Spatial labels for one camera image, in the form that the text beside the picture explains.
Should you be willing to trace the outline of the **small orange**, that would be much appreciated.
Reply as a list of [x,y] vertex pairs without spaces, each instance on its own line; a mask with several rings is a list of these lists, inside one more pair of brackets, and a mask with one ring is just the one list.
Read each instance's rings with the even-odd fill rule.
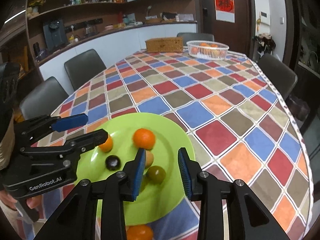
[[110,150],[112,150],[113,148],[113,140],[112,137],[110,135],[108,135],[107,140],[99,145],[99,148],[103,151],[103,152],[110,152]]
[[147,225],[131,226],[126,232],[127,240],[152,240],[153,230]]

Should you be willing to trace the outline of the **green plate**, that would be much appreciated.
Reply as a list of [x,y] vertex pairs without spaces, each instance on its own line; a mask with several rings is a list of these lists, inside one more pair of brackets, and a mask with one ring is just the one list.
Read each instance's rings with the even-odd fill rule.
[[143,128],[155,136],[151,149],[154,167],[164,170],[160,183],[147,179],[148,168],[140,164],[140,170],[133,172],[138,178],[131,183],[134,188],[134,202],[124,202],[125,223],[128,226],[154,222],[179,205],[185,196],[178,165],[178,150],[185,148],[191,160],[195,160],[192,143],[186,132],[172,120],[152,113],[130,113],[118,116],[99,126],[113,140],[110,152],[99,147],[83,153],[80,157],[76,175],[77,180],[91,182],[107,179],[114,171],[107,169],[105,160],[111,155],[120,159],[120,170],[134,159],[145,159],[144,150],[139,150],[133,142],[136,130]]

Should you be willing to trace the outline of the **dark wooden door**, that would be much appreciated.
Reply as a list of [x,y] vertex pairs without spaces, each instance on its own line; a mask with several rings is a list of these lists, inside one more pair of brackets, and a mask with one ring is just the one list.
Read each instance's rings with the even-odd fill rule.
[[231,51],[250,55],[253,0],[199,0],[201,31]]

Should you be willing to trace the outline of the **dark purple plum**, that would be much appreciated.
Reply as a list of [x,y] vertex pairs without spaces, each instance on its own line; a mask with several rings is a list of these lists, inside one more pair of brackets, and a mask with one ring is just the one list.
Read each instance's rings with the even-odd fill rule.
[[105,166],[109,171],[117,171],[121,168],[121,161],[116,155],[109,155],[105,159]]

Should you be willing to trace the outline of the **tan round fruit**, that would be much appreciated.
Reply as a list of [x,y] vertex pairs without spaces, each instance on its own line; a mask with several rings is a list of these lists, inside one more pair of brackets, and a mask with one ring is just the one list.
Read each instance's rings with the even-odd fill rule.
[[149,168],[154,161],[154,155],[150,151],[145,152],[145,168]]

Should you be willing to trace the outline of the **brown woven box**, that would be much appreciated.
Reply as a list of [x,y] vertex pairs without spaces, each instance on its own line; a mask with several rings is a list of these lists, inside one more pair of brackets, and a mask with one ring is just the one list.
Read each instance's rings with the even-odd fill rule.
[[163,37],[146,40],[148,53],[180,53],[183,51],[182,37]]

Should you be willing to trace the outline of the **dark chair left near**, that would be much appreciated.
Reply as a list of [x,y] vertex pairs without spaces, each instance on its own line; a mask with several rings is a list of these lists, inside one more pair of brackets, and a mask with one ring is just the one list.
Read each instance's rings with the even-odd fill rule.
[[20,103],[25,120],[53,112],[68,98],[67,92],[53,76],[34,88]]

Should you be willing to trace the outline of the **checkered tablecloth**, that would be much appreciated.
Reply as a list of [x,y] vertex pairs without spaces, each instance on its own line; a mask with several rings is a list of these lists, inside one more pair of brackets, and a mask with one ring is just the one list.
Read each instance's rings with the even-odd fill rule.
[[87,125],[54,132],[39,146],[60,146],[135,112],[178,124],[204,170],[226,181],[242,179],[290,239],[307,233],[313,184],[305,142],[280,93],[246,56],[229,53],[222,61],[209,61],[186,51],[138,51],[92,78],[54,111],[61,117],[85,113]]

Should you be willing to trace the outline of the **red white door poster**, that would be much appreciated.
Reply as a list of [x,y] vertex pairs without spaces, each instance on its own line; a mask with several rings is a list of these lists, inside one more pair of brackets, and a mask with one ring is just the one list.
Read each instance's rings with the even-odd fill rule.
[[234,0],[214,0],[217,21],[235,23]]

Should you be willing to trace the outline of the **dark chair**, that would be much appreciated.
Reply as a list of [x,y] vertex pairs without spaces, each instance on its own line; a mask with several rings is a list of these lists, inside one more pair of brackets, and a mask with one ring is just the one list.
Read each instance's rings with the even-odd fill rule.
[[298,81],[296,73],[271,54],[264,54],[257,64],[286,100]]
[[20,103],[25,120],[53,112],[68,98],[67,92],[53,76],[34,88]]
[[71,58],[64,63],[64,67],[74,90],[79,89],[106,69],[104,62],[94,49]]

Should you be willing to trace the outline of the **dark chair far end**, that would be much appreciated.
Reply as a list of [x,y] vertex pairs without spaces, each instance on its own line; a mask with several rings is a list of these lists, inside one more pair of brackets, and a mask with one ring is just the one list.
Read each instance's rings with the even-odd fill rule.
[[188,41],[214,41],[214,35],[206,33],[178,33],[177,37],[183,38],[183,46],[187,46]]

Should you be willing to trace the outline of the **white fruit basket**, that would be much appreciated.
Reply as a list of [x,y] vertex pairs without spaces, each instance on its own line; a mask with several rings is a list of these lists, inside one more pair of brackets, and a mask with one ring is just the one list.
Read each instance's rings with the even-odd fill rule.
[[190,56],[204,60],[223,60],[229,50],[223,43],[201,40],[188,41],[187,47]]

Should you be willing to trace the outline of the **dark chair left far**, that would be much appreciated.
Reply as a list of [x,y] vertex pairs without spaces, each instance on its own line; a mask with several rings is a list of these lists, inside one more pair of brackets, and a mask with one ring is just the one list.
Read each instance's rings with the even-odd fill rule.
[[106,69],[104,62],[94,49],[71,58],[64,63],[64,67],[74,90],[79,89]]

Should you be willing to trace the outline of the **green round fruit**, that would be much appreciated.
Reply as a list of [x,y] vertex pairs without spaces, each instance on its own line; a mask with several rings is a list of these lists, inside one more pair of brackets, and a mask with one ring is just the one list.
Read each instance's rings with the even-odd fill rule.
[[166,177],[166,171],[160,166],[151,166],[148,169],[146,176],[151,182],[161,184]]

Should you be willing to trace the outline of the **orange tangerine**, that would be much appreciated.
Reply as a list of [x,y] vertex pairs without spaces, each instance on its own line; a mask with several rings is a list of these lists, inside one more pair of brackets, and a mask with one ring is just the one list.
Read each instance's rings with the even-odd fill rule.
[[156,137],[150,130],[140,128],[133,134],[132,141],[137,148],[151,150],[155,145]]

